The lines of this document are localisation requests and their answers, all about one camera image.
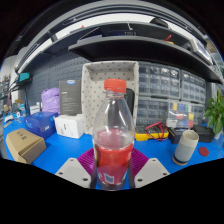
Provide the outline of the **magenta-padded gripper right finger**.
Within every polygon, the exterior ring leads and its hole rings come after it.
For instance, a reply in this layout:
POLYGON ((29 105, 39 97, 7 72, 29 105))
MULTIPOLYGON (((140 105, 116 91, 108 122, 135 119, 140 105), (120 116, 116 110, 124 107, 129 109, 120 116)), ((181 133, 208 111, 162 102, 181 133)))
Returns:
POLYGON ((168 170, 157 158, 148 158, 139 150, 133 149, 128 171, 131 189, 141 188, 168 175, 168 170))

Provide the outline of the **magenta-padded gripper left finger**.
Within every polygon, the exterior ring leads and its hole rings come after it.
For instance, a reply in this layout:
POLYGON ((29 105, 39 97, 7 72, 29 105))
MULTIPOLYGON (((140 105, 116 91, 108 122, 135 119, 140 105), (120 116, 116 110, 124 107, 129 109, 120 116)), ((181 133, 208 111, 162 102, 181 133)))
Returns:
POLYGON ((89 149, 78 158, 69 158, 55 175, 83 188, 94 189, 97 183, 94 150, 89 149))

